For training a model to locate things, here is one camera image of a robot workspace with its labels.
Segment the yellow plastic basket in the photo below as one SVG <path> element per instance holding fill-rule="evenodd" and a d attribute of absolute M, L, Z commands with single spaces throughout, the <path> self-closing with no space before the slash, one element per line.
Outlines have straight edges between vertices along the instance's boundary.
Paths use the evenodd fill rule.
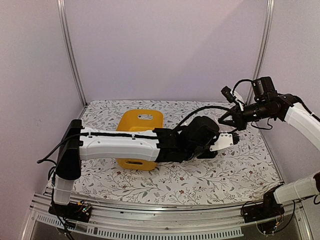
<path fill-rule="evenodd" d="M 123 132 L 143 132 L 154 128 L 164 127 L 164 115 L 157 110 L 132 109 L 122 116 L 117 131 Z M 157 164 L 154 161 L 140 159 L 117 158 L 118 165 L 124 169 L 152 171 Z"/>

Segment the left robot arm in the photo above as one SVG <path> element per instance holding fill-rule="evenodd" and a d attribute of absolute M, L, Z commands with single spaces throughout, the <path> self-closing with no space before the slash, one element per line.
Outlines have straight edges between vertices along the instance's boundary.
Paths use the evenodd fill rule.
<path fill-rule="evenodd" d="M 82 161 L 91 159 L 133 159 L 155 163 L 189 161 L 209 152 L 222 136 L 214 120 L 197 116 L 187 126 L 154 128 L 142 132 L 98 131 L 72 120 L 59 146 L 53 202 L 63 216 L 74 213 L 70 202 L 75 180 L 82 174 Z"/>

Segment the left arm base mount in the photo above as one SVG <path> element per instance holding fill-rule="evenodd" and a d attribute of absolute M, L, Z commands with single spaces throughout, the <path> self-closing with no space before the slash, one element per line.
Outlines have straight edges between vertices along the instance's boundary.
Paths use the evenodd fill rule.
<path fill-rule="evenodd" d="M 83 200 L 78 203 L 70 202 L 68 205 L 52 202 L 48 212 L 64 220 L 88 223 L 92 214 L 92 205 L 85 203 Z"/>

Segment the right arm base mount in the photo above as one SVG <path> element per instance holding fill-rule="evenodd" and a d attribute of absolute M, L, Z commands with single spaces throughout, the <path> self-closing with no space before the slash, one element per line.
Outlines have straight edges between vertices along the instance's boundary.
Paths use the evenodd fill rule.
<path fill-rule="evenodd" d="M 262 221 L 272 218 L 271 221 L 257 224 L 257 229 L 264 235 L 274 234 L 284 217 L 284 207 L 276 202 L 274 192 L 281 185 L 268 190 L 263 194 L 262 203 L 247 201 L 240 209 L 245 223 Z"/>

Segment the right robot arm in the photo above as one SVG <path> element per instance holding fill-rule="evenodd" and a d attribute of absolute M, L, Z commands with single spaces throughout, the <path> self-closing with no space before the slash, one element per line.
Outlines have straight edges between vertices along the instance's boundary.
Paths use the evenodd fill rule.
<path fill-rule="evenodd" d="M 263 119 L 280 120 L 296 129 L 304 139 L 289 137 L 288 144 L 295 147 L 298 144 L 310 143 L 316 150 L 320 148 L 320 119 L 308 109 L 297 95 L 279 93 L 269 76 L 248 81 L 251 84 L 254 103 L 245 104 L 236 93 L 235 88 L 225 86 L 221 93 L 229 103 L 235 105 L 227 109 L 218 119 L 222 125 L 243 131 L 247 124 Z M 278 206 L 289 201 L 305 200 L 320 194 L 320 173 L 296 181 L 277 186 L 265 193 L 264 203 L 259 206 L 258 213 L 262 218 L 269 218 L 278 210 Z"/>

